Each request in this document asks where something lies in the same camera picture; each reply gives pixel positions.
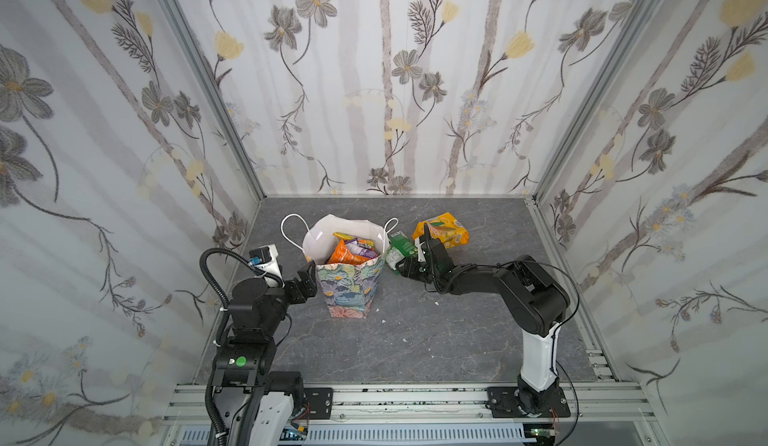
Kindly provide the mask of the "green snack packet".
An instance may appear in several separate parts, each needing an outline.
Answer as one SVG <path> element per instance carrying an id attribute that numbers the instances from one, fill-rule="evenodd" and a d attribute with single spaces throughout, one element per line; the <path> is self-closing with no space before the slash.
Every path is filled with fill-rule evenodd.
<path id="1" fill-rule="evenodd" d="M 397 231 L 388 236 L 389 248 L 386 253 L 386 263 L 394 271 L 397 264 L 409 257 L 417 256 L 418 249 L 413 239 L 402 231 Z"/>

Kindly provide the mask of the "floral white paper bag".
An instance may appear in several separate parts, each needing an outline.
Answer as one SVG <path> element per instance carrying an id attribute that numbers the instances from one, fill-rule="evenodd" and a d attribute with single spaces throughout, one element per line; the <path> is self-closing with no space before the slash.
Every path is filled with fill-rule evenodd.
<path id="1" fill-rule="evenodd" d="M 304 227 L 304 236 L 299 242 L 293 241 L 285 231 L 285 223 L 292 218 Z M 391 218 L 380 226 L 367 220 L 348 220 L 329 214 L 310 227 L 302 216 L 289 214 L 282 219 L 280 232 L 306 260 L 316 263 L 314 276 L 331 316 L 363 319 L 371 309 L 386 266 L 389 234 L 398 223 L 398 219 Z M 372 241 L 375 257 L 358 265 L 333 262 L 331 258 L 341 244 L 339 233 Z"/>

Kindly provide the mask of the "orange chips packet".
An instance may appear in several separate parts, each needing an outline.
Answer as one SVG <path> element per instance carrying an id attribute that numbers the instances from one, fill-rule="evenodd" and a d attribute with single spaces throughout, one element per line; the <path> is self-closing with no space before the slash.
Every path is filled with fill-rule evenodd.
<path id="1" fill-rule="evenodd" d="M 328 260 L 328 263 L 357 266 L 357 265 L 362 265 L 368 261 L 370 260 L 364 261 L 361 257 L 357 257 L 351 254 L 347 250 L 345 243 L 340 240 L 334 252 L 332 253 L 330 259 Z"/>

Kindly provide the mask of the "orange fruit snack packet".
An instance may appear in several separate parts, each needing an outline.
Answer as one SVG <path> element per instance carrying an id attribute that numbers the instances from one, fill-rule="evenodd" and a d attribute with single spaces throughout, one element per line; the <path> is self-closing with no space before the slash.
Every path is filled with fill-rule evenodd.
<path id="1" fill-rule="evenodd" d="M 365 239 L 341 232 L 335 232 L 333 236 L 343 241 L 344 243 L 356 243 L 358 246 L 369 250 L 373 250 L 375 248 L 374 242 L 370 239 Z"/>

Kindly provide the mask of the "purple snack packet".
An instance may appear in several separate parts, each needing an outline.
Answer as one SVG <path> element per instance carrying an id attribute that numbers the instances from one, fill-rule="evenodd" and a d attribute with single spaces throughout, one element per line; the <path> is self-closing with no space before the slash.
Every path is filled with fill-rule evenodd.
<path id="1" fill-rule="evenodd" d="M 377 253 L 371 240 L 354 239 L 345 243 L 347 250 L 354 256 L 361 257 L 364 261 L 376 259 Z"/>

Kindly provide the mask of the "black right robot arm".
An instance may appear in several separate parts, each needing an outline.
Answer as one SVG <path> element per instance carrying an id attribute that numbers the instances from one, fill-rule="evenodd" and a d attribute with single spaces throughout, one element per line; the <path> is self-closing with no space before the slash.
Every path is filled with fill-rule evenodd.
<path id="1" fill-rule="evenodd" d="M 417 253 L 398 261 L 395 270 L 443 295 L 497 294 L 515 323 L 531 335 L 554 336 L 566 322 L 567 292 L 528 255 L 495 265 L 456 264 L 443 243 L 425 229 Z"/>

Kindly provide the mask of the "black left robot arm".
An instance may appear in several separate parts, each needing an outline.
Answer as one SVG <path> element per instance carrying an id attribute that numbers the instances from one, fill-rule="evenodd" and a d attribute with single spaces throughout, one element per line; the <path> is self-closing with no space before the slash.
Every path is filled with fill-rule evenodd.
<path id="1" fill-rule="evenodd" d="M 227 293 L 208 267 L 214 255 L 235 259 L 251 276 Z M 308 433 L 310 401 L 298 371 L 276 371 L 272 365 L 281 342 L 280 324 L 292 318 L 291 305 L 316 296 L 316 263 L 308 261 L 296 277 L 285 280 L 277 254 L 265 246 L 246 259 L 225 249 L 210 248 L 199 259 L 201 273 L 221 300 L 222 318 L 214 334 L 216 352 L 204 391 L 210 421 L 210 445 L 276 445 L 285 430 L 301 439 Z"/>

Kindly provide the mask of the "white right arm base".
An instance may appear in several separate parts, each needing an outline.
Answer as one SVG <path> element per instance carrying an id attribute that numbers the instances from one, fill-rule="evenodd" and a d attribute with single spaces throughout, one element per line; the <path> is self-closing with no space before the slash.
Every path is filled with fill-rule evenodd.
<path id="1" fill-rule="evenodd" d="M 560 403 L 560 378 L 556 372 L 559 324 L 544 336 L 523 333 L 523 363 L 517 380 L 521 413 L 537 417 Z"/>

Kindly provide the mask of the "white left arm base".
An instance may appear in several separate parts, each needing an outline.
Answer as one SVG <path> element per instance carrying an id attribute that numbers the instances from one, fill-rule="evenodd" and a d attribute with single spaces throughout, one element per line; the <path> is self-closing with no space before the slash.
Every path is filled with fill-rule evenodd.
<path id="1" fill-rule="evenodd" d="M 308 413 L 303 377 L 298 371 L 269 374 L 246 445 L 277 445 L 286 426 Z"/>

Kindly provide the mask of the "yellow candy bag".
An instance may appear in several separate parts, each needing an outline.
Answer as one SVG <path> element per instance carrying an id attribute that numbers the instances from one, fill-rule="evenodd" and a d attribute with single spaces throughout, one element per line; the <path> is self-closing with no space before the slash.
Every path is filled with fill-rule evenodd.
<path id="1" fill-rule="evenodd" d="M 413 241 L 424 235 L 425 227 L 428 228 L 430 236 L 439 239 L 447 249 L 464 246 L 470 242 L 469 231 L 451 213 L 443 213 L 419 222 L 412 234 Z"/>

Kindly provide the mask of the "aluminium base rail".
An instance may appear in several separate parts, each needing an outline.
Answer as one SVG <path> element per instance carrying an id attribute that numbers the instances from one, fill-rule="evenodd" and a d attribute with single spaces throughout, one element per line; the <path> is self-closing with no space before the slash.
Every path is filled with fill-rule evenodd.
<path id="1" fill-rule="evenodd" d="M 537 417 L 514 412 L 509 384 L 309 384 L 298 445 L 584 444 L 605 433 L 658 445 L 656 416 L 632 382 L 562 384 Z"/>

